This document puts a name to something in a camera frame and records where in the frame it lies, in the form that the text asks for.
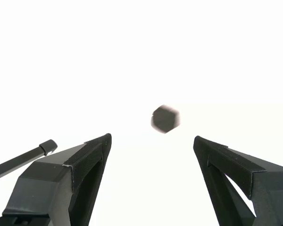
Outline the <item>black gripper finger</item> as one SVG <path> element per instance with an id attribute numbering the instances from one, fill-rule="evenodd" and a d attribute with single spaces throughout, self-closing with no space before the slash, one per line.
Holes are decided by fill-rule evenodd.
<path id="1" fill-rule="evenodd" d="M 200 136 L 193 149 L 221 226 L 283 226 L 283 166 Z"/>
<path id="2" fill-rule="evenodd" d="M 89 225 L 111 144 L 108 133 L 34 161 L 18 178 L 2 225 Z"/>

